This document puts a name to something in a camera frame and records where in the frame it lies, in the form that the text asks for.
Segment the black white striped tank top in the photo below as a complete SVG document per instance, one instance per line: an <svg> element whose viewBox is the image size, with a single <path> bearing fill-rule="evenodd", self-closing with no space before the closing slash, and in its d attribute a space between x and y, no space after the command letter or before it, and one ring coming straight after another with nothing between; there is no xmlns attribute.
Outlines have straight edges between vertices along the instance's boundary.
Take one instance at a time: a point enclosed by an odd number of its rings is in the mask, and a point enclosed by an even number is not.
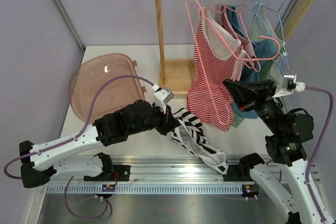
<svg viewBox="0 0 336 224"><path fill-rule="evenodd" d="M218 173L227 174L229 165L226 154L210 144L204 134L204 125L200 119L185 108L178 110L173 116L180 126L170 132L171 142L182 146Z"/></svg>

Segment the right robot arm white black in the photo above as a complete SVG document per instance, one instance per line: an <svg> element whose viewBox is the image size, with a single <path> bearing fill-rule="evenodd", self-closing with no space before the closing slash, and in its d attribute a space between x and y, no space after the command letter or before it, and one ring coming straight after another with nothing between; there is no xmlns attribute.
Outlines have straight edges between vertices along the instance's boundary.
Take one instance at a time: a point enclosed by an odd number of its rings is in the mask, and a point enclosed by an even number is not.
<svg viewBox="0 0 336 224"><path fill-rule="evenodd" d="M279 97L306 90L306 84L291 75L285 76L280 84L270 80L229 79L223 84L239 110L254 110L272 132L265 137L267 153L285 177L289 189L270 174L267 164L256 153L239 160L239 176L255 181L280 210L286 223L335 223L312 179L313 160L307 158L303 146L313 138L313 117L302 108L284 113L281 103L277 102Z"/></svg>

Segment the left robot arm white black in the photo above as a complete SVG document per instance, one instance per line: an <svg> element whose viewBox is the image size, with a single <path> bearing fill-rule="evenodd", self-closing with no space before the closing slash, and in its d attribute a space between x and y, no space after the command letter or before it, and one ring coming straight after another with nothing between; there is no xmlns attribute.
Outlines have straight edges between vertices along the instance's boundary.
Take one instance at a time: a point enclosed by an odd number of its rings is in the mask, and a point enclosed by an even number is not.
<svg viewBox="0 0 336 224"><path fill-rule="evenodd" d="M80 131L77 136L53 140L45 144L23 141L19 144L21 160L20 177L25 188L48 183L56 174L56 163L63 158L95 148L125 142L130 135L157 130L167 135L180 123L169 106L161 108L144 100L106 114Z"/></svg>

